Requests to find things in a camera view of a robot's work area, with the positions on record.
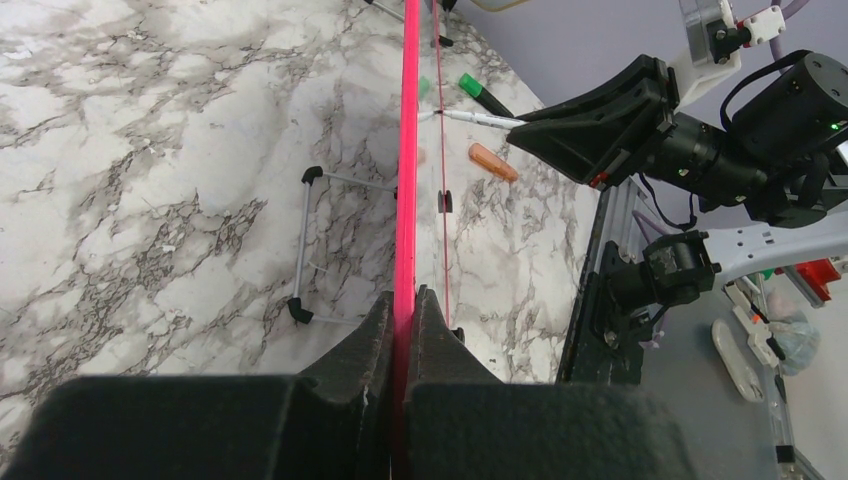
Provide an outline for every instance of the cable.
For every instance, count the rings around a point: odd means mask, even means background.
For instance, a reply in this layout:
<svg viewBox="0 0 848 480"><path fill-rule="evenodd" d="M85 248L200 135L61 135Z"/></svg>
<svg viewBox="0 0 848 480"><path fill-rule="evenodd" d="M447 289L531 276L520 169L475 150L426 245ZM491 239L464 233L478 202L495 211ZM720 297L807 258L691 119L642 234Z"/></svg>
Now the cable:
<svg viewBox="0 0 848 480"><path fill-rule="evenodd" d="M695 225L698 223L698 217L695 216L695 194L689 194L689 221L686 223L674 223L665 216L662 209L660 208L660 204L657 203L657 192L654 191L654 187L648 183L648 180L645 178L645 174L639 173L639 180L642 181L642 185L648 190L648 193L651 195L651 199L654 201L654 207L657 209L657 213L660 215L660 218L663 219L666 225L671 228L676 228L681 231L689 231L695 228Z"/></svg>
<svg viewBox="0 0 848 480"><path fill-rule="evenodd" d="M733 135L733 124L730 122L730 117L727 115L727 107L730 105L733 97L736 96L737 93L742 91L743 88L752 84L753 82L765 77L770 73L774 73L782 68L788 68L796 63L800 62L805 56L809 55L809 50L797 50L789 55L781 58L780 60L775 61L774 63L770 63L765 67L757 70L756 72L745 77L738 85L733 87L733 90L727 95L727 98L721 103L721 107L719 108L719 117L721 118L721 126L724 127L724 131Z"/></svg>
<svg viewBox="0 0 848 480"><path fill-rule="evenodd" d="M754 312L755 315L759 315L760 319L762 319L763 323L765 323L766 325L771 323L771 321L768 319L768 317L766 317L766 314L763 313L763 311L760 310L760 308L757 307L757 305L754 304L754 302L751 302L751 311Z"/></svg>
<svg viewBox="0 0 848 480"><path fill-rule="evenodd" d="M660 235L669 235L668 230L657 225L657 223L655 221L648 218L648 216L645 215L644 213L633 210L632 215L633 215L633 218L635 218L636 220L641 220L642 222L645 222L645 224L647 224L649 227L653 228Z"/></svg>
<svg viewBox="0 0 848 480"><path fill-rule="evenodd" d="M783 0L771 0L771 5L773 7L779 7ZM807 5L810 0L794 0L792 3L786 6L783 10L783 18L785 20L789 20L790 17L794 16L798 13L805 5ZM783 47L780 45L780 36L774 37L769 40L769 48L771 48L771 56L774 57L775 61L783 58ZM780 73L785 73L788 68L781 68Z"/></svg>
<svg viewBox="0 0 848 480"><path fill-rule="evenodd" d="M645 226L642 225L642 220L636 216L636 212L633 212L633 219L636 221L636 226L639 227L639 231L642 232L642 238L644 238L646 242L650 242L651 237L648 236L648 231L645 230Z"/></svg>
<svg viewBox="0 0 848 480"><path fill-rule="evenodd" d="M648 322L648 325L651 325L651 339L647 342L639 342L643 350L660 347L660 339L665 336L662 327L665 326L665 314L669 308L668 305L661 305L656 315Z"/></svg>
<svg viewBox="0 0 848 480"><path fill-rule="evenodd" d="M796 13L800 12L801 9L804 8L804 6L808 3L810 3L810 0L793 1L792 3L787 5L786 8L783 9L783 18L789 20L790 18L794 17Z"/></svg>

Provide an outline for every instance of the black rubber foot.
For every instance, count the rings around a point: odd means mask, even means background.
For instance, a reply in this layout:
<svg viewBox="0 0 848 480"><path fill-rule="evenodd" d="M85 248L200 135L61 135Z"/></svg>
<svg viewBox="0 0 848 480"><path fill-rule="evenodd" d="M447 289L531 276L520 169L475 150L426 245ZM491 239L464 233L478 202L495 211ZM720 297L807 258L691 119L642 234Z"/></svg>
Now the black rubber foot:
<svg viewBox="0 0 848 480"><path fill-rule="evenodd" d="M456 330L451 330L451 332L453 332L454 336L455 336L455 337L456 337L456 338L457 338L460 342L462 342L462 344L463 344L463 345L465 345L465 330L463 330L463 329L460 327L460 328L457 328Z"/></svg>
<svg viewBox="0 0 848 480"><path fill-rule="evenodd" d="M300 181L303 183L308 183L312 185L312 182L316 178L321 178L324 176L324 169L321 167L309 167L303 172L303 177L300 178Z"/></svg>
<svg viewBox="0 0 848 480"><path fill-rule="evenodd" d="M795 463L795 447L792 445L777 445L777 463Z"/></svg>
<svg viewBox="0 0 848 480"><path fill-rule="evenodd" d="M315 316L315 314L309 310L303 309L299 297L289 299L289 301L286 302L286 305L289 306L289 313L296 323L307 325L312 321L312 317Z"/></svg>

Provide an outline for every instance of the black bracket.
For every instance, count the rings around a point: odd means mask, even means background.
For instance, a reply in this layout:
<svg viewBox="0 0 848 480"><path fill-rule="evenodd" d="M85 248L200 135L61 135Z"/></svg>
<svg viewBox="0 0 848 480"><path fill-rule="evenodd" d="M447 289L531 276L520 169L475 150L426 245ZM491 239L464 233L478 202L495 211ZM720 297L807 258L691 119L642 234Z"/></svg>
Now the black bracket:
<svg viewBox="0 0 848 480"><path fill-rule="evenodd" d="M462 344L463 344L463 345L465 345L465 330L463 330L463 329L460 327L460 328L457 328L456 330L451 330L451 332L453 332L453 335L454 335L454 336L455 336L455 337L456 337L456 338L457 338L460 342L462 342Z"/></svg>
<svg viewBox="0 0 848 480"><path fill-rule="evenodd" d="M780 374L774 376L774 384L777 387L777 393L780 394L780 399L783 400L783 403L789 403L786 401L786 383L783 381L783 377L780 376Z"/></svg>
<svg viewBox="0 0 848 480"><path fill-rule="evenodd" d="M290 298L286 302L286 305L288 305L289 314L291 314L292 318L294 318L295 323L302 323L304 325L308 325L309 322L312 321L312 317L315 316L314 313L303 308L303 305L300 301L300 297Z"/></svg>
<svg viewBox="0 0 848 480"><path fill-rule="evenodd" d="M572 181L598 190L644 169L674 130L674 70L640 55L611 80L575 99L518 117L507 142Z"/></svg>
<svg viewBox="0 0 848 480"><path fill-rule="evenodd" d="M723 20L716 20L707 25L710 36L710 52L713 62L724 64L730 60L730 54L750 43L751 31L747 28L728 27Z"/></svg>
<svg viewBox="0 0 848 480"><path fill-rule="evenodd" d="M721 271L697 230L666 235L642 251L644 261L630 263L615 242L607 242L597 273L590 273L582 292L579 329L570 332L563 353L561 380L639 384L644 351L654 325L675 305L691 303L710 291ZM660 305L649 314L648 307Z"/></svg>
<svg viewBox="0 0 848 480"><path fill-rule="evenodd" d="M775 446L777 463L795 463L795 447L793 445Z"/></svg>

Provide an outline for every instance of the white bracket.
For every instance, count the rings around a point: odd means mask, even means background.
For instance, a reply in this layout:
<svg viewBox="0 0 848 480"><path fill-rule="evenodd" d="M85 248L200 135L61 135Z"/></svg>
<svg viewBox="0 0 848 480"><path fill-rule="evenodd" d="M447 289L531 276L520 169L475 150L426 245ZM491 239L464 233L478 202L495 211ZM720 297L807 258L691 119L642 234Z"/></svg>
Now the white bracket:
<svg viewBox="0 0 848 480"><path fill-rule="evenodd" d="M728 28L735 25L728 0L721 0L720 7L724 24ZM677 90L680 92L680 105L677 107L679 110L738 72L742 68L742 57L739 51L736 51L730 54L726 63L716 64L709 61L696 65L690 49L686 48L671 62L671 67L677 76Z"/></svg>
<svg viewBox="0 0 848 480"><path fill-rule="evenodd" d="M747 28L751 32L751 41L745 44L745 48L751 48L785 32L786 20L780 7L775 6L751 15L737 26Z"/></svg>
<svg viewBox="0 0 848 480"><path fill-rule="evenodd" d="M744 228L707 230L704 246L721 265L716 285L770 268L811 262L848 253L848 212L831 212L803 228L758 223Z"/></svg>
<svg viewBox="0 0 848 480"><path fill-rule="evenodd" d="M736 316L736 319L739 320L740 324L742 324L745 332L748 333L748 346L751 347L751 351L754 352L754 356L757 357L757 360L759 360L763 365L768 365L772 368L776 367L780 360L771 350L771 347L769 347L766 343L766 340L771 338L771 331L765 323L759 322L754 324L754 322L751 321L751 317L749 317L748 314L745 313L738 305L733 306L733 315Z"/></svg>

